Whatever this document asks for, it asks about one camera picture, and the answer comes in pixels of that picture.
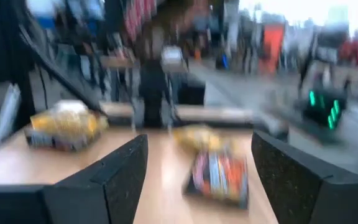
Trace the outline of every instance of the black foam panel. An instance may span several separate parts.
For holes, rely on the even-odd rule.
[[[252,153],[279,223],[358,223],[358,175],[260,131]]]
[[[0,185],[0,224],[50,224],[43,185]]]
[[[45,188],[53,224],[132,223],[147,168],[146,135]]]

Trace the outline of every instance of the person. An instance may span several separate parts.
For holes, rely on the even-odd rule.
[[[246,24],[246,26],[243,28],[245,29],[243,32],[243,37],[244,38],[244,55],[242,56],[242,71],[245,72],[246,71],[246,60],[248,58],[248,73],[251,73],[252,70],[252,57],[254,56],[254,51],[253,51],[253,46],[252,46],[252,36],[253,36],[253,30],[252,27],[253,23],[248,22]]]
[[[187,69],[189,70],[190,44],[185,38],[179,38],[178,45],[181,48],[183,59],[186,63]]]
[[[125,58],[129,58],[130,60],[134,60],[135,56],[133,55],[133,45],[132,41],[129,39],[129,36],[126,32],[122,32],[120,34],[122,46],[119,46],[121,49],[122,56]],[[125,70],[118,71],[119,83],[126,88],[126,78],[125,78]]]
[[[301,63],[301,66],[299,67],[299,73],[300,73],[300,81],[298,84],[298,93],[300,95],[302,87],[303,87],[303,82],[305,81],[305,78],[308,74],[309,68],[311,67],[312,63],[313,63],[313,47],[314,47],[314,43],[315,43],[316,39],[313,38],[313,40],[310,43],[309,46],[309,51],[306,55],[305,60],[303,61],[303,63]]]
[[[68,0],[65,0],[65,19],[66,19],[66,28],[69,32],[75,32],[78,25],[77,18],[74,16],[73,10],[68,3]]]
[[[53,18],[53,23],[55,24],[58,37],[61,38],[62,36],[64,36],[64,32],[65,32],[64,12],[58,6],[55,6],[55,16]]]
[[[340,62],[350,64],[354,57],[352,42],[346,39],[345,42],[339,48],[339,59]]]
[[[165,95],[170,102],[170,95],[159,59],[146,60],[141,66],[139,95],[145,105],[144,126],[161,127],[162,98]]]
[[[345,92],[345,94],[350,95],[351,94],[351,78],[347,77],[345,79],[345,83],[343,85],[343,90]]]

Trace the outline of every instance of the chip bag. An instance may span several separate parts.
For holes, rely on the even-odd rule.
[[[106,119],[81,108],[62,105],[30,118],[34,130],[67,139],[92,138],[106,127]]]
[[[191,125],[173,131],[175,140],[184,147],[196,151],[224,151],[231,142],[207,126]]]
[[[247,208],[248,180],[245,158],[234,158],[226,153],[199,153],[185,190],[189,194]]]

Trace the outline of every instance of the black pants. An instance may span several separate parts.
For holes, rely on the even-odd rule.
[[[187,70],[189,70],[189,58],[188,57],[185,57],[185,62],[186,62]]]
[[[144,100],[144,126],[148,128],[160,128],[162,126],[161,118],[161,91],[149,90],[143,95]]]
[[[96,85],[96,77],[94,75],[94,58],[91,55],[88,55],[89,60],[89,70],[91,72],[91,85]]]
[[[244,55],[242,56],[242,71],[246,70],[246,60],[247,60],[248,52],[250,52],[249,60],[248,60],[248,73],[251,73],[251,70],[252,70],[251,62],[252,62],[252,57],[254,56],[254,53],[253,53],[252,47],[249,47],[249,46],[247,46],[244,49]]]
[[[106,69],[103,68],[102,63],[100,61],[100,55],[95,54],[96,57],[96,64],[98,66],[99,70],[99,87],[101,90],[101,93],[104,94],[106,92],[106,84],[104,83],[104,80],[106,79]]]
[[[118,71],[118,76],[119,76],[119,83],[125,87],[126,86],[125,70]]]
[[[301,77],[300,77],[299,84],[298,84],[298,93],[300,93],[302,90],[303,82],[305,81],[306,74],[307,73],[301,73]]]

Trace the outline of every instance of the candy bar package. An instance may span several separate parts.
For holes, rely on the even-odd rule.
[[[212,128],[202,125],[190,125],[177,128],[173,136],[180,145],[187,149],[198,151],[226,151],[231,147],[231,141],[220,136]]]
[[[54,136],[47,133],[36,131],[32,128],[25,128],[25,138],[29,146],[33,148],[51,148],[58,151],[79,152],[99,139],[101,133],[93,136],[81,136],[77,139],[66,139],[61,136]]]
[[[248,205],[246,159],[235,158],[221,152],[199,153],[184,192],[246,209]]]

